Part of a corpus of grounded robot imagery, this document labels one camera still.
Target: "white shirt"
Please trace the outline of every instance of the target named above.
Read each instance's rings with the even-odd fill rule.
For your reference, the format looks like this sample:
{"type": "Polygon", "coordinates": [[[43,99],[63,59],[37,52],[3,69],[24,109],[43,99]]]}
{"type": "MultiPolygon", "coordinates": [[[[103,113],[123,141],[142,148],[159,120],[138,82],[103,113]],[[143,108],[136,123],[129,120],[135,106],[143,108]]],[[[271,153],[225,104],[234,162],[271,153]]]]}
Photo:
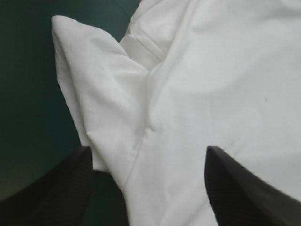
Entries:
{"type": "Polygon", "coordinates": [[[132,226],[216,226],[206,147],[301,200],[301,2],[142,0],[125,37],[53,17],[60,87],[132,226]]]}

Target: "seam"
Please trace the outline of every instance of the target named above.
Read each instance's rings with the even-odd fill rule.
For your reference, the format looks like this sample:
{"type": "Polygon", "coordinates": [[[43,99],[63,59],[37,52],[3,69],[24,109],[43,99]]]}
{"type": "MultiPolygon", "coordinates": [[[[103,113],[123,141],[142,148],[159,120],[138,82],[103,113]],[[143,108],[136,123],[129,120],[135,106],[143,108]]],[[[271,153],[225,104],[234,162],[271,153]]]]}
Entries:
{"type": "MultiPolygon", "coordinates": [[[[157,55],[155,55],[149,48],[147,48],[136,36],[134,36],[134,35],[132,35],[132,34],[129,34],[131,37],[133,37],[137,42],[139,42],[147,51],[149,51],[150,53],[152,53],[160,62],[162,62],[162,61],[164,61],[164,59],[161,59],[160,57],[158,57],[157,55]]],[[[163,55],[164,54],[164,52],[163,52],[163,50],[159,47],[159,46],[157,46],[154,42],[153,42],[153,40],[151,40],[148,36],[146,37],[148,40],[150,40],[150,42],[154,45],[154,46],[156,46],[160,51],[161,51],[161,54],[163,55]]]]}
{"type": "Polygon", "coordinates": [[[160,51],[161,51],[161,54],[162,55],[165,55],[166,56],[166,53],[161,49],[161,47],[159,47],[156,43],[155,43],[155,41],[150,37],[150,35],[148,35],[143,29],[141,29],[140,30],[143,34],[144,34],[144,36],[148,39],[148,40],[150,40],[151,42],[152,42],[152,44],[154,45],[154,46],[156,46],[160,51]]]}
{"type": "MultiPolygon", "coordinates": [[[[146,77],[145,77],[145,80],[144,80],[144,100],[146,100],[146,77]]],[[[131,175],[132,175],[132,171],[133,171],[133,169],[134,169],[135,163],[137,162],[138,155],[139,155],[139,153],[141,152],[142,143],[143,143],[143,140],[144,140],[144,138],[145,138],[145,134],[146,134],[146,132],[145,132],[145,130],[146,130],[146,121],[147,121],[146,104],[144,104],[144,107],[143,107],[143,108],[144,108],[144,115],[145,115],[145,117],[144,117],[144,119],[143,119],[143,126],[142,126],[143,134],[142,134],[142,137],[141,137],[141,140],[140,140],[139,147],[138,147],[138,149],[137,149],[137,154],[136,154],[136,156],[135,156],[135,158],[134,158],[134,160],[133,160],[133,164],[132,164],[131,169],[130,169],[130,171],[129,171],[129,174],[128,174],[128,176],[127,176],[127,180],[126,180],[126,182],[125,182],[124,185],[123,185],[122,192],[125,192],[125,190],[126,190],[128,181],[129,181],[129,179],[130,179],[130,177],[131,177],[131,175]]]]}

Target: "textured fabric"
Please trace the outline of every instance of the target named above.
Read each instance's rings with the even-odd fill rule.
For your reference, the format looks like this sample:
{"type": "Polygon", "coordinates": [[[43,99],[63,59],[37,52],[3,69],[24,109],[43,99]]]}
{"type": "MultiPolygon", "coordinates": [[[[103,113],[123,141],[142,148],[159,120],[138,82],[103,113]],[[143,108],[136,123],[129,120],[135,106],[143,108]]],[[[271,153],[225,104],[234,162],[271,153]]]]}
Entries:
{"type": "Polygon", "coordinates": [[[59,84],[130,225],[217,225],[208,145],[301,199],[300,26],[299,0],[143,0],[120,43],[53,18],[59,84]]]}
{"type": "Polygon", "coordinates": [[[0,202],[0,225],[80,226],[92,172],[90,148],[78,148],[42,178],[0,202]]]}
{"type": "Polygon", "coordinates": [[[207,149],[205,185],[219,226],[301,225],[301,202],[260,180],[219,147],[207,149]]]}

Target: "white fabric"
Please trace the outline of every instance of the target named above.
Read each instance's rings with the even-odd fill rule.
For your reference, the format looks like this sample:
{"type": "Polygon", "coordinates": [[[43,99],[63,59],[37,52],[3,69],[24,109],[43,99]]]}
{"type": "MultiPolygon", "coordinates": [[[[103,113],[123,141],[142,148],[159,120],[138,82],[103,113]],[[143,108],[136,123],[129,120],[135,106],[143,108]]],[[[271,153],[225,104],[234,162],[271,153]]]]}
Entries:
{"type": "Polygon", "coordinates": [[[301,200],[301,1],[143,0],[120,42],[53,17],[59,84],[131,226],[216,226],[217,145],[301,200]]]}

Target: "dark green background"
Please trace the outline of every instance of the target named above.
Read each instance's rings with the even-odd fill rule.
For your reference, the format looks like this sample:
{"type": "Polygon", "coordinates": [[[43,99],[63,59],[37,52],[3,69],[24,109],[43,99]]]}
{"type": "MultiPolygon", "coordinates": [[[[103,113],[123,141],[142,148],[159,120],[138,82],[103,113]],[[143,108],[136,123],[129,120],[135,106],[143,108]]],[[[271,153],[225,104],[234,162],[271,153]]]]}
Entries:
{"type": "MultiPolygon", "coordinates": [[[[102,28],[118,41],[140,0],[0,0],[0,201],[80,145],[59,89],[51,17],[102,28]]],[[[122,195],[96,172],[83,225],[121,225],[122,195]]]]}

